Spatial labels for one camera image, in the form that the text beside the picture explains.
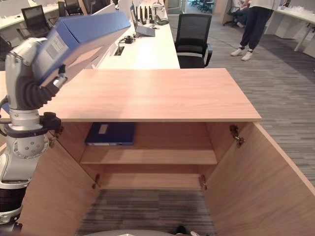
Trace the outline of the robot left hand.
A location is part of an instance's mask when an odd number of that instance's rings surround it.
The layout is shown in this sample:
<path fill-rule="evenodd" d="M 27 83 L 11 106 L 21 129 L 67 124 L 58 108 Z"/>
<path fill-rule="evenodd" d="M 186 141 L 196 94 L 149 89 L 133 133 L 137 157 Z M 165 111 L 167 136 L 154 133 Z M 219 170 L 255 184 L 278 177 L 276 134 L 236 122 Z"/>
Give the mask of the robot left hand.
<path fill-rule="evenodd" d="M 41 84 L 46 79 L 35 75 L 35 58 L 46 40 L 45 37 L 28 38 L 5 56 L 6 99 L 10 109 L 37 110 L 51 101 L 67 82 L 64 64 L 59 67 L 58 76 L 45 86 Z"/>

